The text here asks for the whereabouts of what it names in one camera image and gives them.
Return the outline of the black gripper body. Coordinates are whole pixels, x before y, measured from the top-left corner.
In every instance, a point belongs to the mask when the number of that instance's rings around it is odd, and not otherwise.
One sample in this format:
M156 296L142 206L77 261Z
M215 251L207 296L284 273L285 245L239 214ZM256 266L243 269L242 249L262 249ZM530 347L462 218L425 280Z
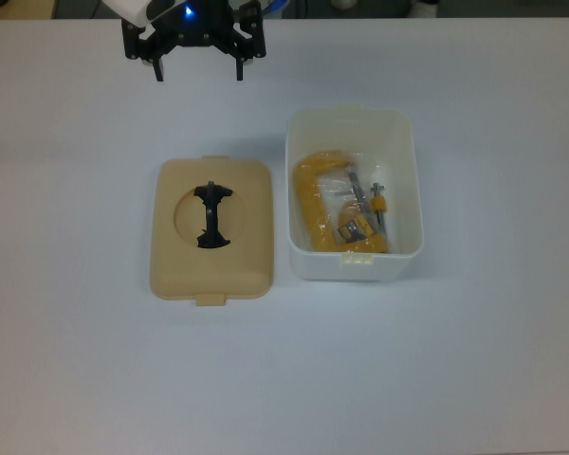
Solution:
M232 45L233 11L228 1L181 1L158 18L162 27L189 42Z

